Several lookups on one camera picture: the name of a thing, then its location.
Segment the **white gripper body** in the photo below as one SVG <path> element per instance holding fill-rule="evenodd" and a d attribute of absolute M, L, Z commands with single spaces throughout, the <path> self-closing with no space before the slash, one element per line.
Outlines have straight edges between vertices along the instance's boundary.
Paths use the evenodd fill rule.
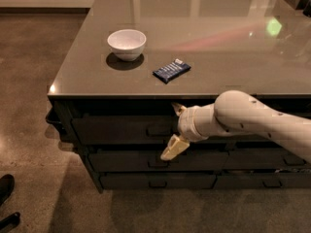
<path fill-rule="evenodd" d="M 199 142 L 224 134 L 224 129 L 215 118 L 213 104 L 188 107 L 179 116 L 178 131 L 189 142 Z"/>

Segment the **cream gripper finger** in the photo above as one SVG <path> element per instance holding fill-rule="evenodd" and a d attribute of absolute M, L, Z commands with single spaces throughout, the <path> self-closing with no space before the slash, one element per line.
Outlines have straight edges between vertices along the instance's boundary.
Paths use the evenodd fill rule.
<path fill-rule="evenodd" d="M 160 159 L 163 161 L 170 161 L 185 151 L 189 146 L 190 142 L 188 140 L 184 139 L 182 136 L 174 134 L 161 154 Z"/>
<path fill-rule="evenodd" d="M 172 107 L 174 109 L 175 114 L 179 117 L 187 108 L 179 103 L 172 102 Z"/>

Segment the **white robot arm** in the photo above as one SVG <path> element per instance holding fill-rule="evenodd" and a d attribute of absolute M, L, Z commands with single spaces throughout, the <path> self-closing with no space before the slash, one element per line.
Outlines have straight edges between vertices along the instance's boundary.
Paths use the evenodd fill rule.
<path fill-rule="evenodd" d="M 311 162 L 311 120 L 276 111 L 245 92 L 229 90 L 213 104 L 185 107 L 175 103 L 173 108 L 179 117 L 178 132 L 160 156 L 164 161 L 212 136 L 256 134 Z"/>

